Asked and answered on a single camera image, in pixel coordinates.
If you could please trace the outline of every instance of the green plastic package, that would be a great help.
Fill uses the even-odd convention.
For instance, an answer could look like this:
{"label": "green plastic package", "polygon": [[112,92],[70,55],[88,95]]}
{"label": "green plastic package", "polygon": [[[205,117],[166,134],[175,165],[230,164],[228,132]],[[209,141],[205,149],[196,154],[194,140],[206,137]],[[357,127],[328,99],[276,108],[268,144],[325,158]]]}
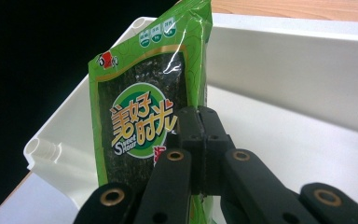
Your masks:
{"label": "green plastic package", "polygon": [[[175,111],[206,104],[206,44],[211,0],[183,0],[138,35],[89,62],[94,149],[99,185],[119,182],[141,191]],[[193,196],[190,222],[209,223],[210,200]]]}

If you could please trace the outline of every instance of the brand logo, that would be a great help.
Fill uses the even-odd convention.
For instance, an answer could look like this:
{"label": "brand logo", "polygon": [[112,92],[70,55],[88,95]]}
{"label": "brand logo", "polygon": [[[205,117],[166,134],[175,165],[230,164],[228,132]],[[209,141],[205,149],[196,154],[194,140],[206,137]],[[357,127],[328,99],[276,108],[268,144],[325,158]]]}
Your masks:
{"label": "brand logo", "polygon": [[110,112],[112,149],[118,156],[128,153],[140,159],[152,157],[156,148],[164,147],[167,132],[177,121],[173,102],[148,83],[129,86],[115,100]]}
{"label": "brand logo", "polygon": [[118,65],[118,58],[117,56],[112,56],[110,51],[100,54],[98,57],[97,63],[103,67],[103,69],[107,69],[110,67],[115,67]]}

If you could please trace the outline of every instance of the black background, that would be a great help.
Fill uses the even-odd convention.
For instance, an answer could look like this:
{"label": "black background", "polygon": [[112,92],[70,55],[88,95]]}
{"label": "black background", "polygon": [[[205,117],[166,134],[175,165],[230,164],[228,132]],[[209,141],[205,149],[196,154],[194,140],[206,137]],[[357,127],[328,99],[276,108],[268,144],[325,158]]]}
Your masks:
{"label": "black background", "polygon": [[0,1],[0,204],[29,172],[26,143],[88,61],[138,17],[158,17],[176,1]]}

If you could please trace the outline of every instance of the wooden table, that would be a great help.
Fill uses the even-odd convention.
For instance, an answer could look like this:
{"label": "wooden table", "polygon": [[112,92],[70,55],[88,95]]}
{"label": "wooden table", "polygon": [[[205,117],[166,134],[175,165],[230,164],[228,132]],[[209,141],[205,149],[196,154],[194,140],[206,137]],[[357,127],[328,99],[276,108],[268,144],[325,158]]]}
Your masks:
{"label": "wooden table", "polygon": [[358,21],[358,0],[212,0],[218,13]]}

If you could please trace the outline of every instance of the red logo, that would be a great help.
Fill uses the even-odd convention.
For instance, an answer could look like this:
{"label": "red logo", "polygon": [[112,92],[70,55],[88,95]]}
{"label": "red logo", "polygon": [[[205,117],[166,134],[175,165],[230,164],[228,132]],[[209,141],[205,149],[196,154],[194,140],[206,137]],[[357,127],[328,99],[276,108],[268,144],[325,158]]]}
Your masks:
{"label": "red logo", "polygon": [[112,56],[112,53],[108,50],[100,55],[97,62],[103,69],[107,69],[118,65],[118,58],[117,56]]}
{"label": "red logo", "polygon": [[165,150],[167,150],[166,147],[153,147],[155,165],[156,165],[156,162],[158,161],[159,155],[161,155],[161,153]]}

